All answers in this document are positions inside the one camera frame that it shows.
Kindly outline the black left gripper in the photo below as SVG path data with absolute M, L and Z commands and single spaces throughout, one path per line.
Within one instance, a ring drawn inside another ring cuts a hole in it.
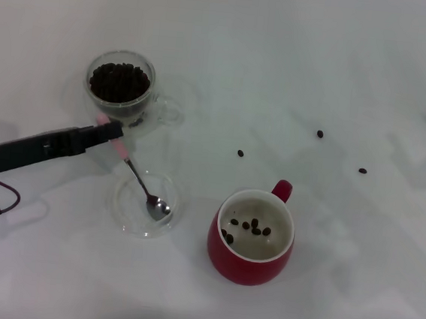
M 68 128 L 0 143 L 0 173 L 55 158 L 82 154 L 123 136 L 120 122 Z

